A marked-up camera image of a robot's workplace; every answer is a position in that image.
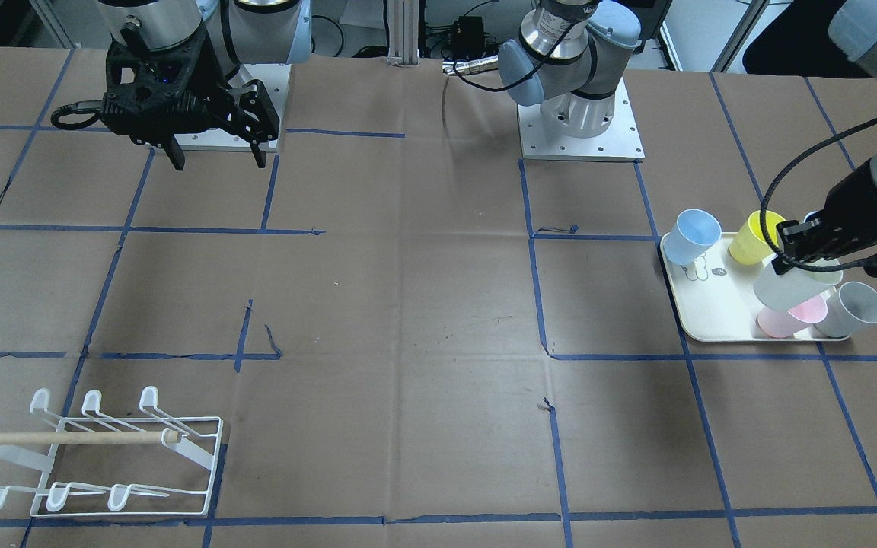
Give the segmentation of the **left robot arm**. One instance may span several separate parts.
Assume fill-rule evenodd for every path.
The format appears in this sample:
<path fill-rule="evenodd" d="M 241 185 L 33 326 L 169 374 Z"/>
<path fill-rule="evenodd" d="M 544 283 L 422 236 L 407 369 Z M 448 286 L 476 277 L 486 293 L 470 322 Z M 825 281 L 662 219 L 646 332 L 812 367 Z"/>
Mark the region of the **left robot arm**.
<path fill-rule="evenodd" d="M 831 45 L 847 62 L 877 79 L 877 1 L 831 1 L 819 13 Z M 541 1 L 518 37 L 498 51 L 502 90 L 516 104 L 540 105 L 570 94 L 608 104 L 637 47 L 637 16 L 615 1 Z M 877 117 L 839 132 L 838 139 L 877 125 Z M 877 154 L 826 195 L 824 208 L 804 221 L 783 221 L 765 244 L 777 274 L 820 272 L 818 260 L 839 259 L 877 245 Z M 877 253 L 850 261 L 877 278 Z"/>

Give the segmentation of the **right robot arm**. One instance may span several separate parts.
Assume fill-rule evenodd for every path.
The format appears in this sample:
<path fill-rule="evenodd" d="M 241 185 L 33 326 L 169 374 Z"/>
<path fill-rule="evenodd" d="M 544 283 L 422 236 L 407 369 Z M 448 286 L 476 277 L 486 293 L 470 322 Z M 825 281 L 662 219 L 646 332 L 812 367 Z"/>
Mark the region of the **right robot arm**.
<path fill-rule="evenodd" d="M 308 1 L 100 1 L 112 42 L 98 118 L 137 145 L 185 165 L 179 135 L 222 129 L 244 140 L 258 167 L 279 116 L 246 65 L 296 65 L 311 52 Z"/>

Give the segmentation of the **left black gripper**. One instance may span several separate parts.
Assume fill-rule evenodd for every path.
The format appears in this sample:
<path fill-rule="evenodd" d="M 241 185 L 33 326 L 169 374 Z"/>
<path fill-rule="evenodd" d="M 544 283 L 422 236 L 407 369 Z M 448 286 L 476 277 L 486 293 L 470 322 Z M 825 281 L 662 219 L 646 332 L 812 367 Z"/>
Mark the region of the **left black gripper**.
<path fill-rule="evenodd" d="M 877 245 L 877 185 L 870 164 L 863 164 L 828 192 L 821 224 L 786 221 L 777 225 L 783 252 L 797 263 L 840 259 Z M 862 264 L 877 275 L 877 254 Z"/>

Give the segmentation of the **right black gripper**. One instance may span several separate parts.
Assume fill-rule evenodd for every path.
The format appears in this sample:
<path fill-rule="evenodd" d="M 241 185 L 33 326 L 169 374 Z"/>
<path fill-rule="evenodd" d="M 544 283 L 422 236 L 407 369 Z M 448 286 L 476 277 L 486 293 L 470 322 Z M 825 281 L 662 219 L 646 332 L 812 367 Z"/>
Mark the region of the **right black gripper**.
<path fill-rule="evenodd" d="M 166 49 L 153 49 L 137 30 L 122 30 L 107 51 L 100 121 L 115 134 L 160 146 L 175 170 L 186 163 L 175 135 L 223 129 L 250 143 L 255 165 L 264 169 L 259 143 L 273 139 L 278 118 L 266 91 L 255 112 L 260 118 L 248 116 L 241 101 L 253 104 L 254 96 L 230 86 L 205 30 Z"/>

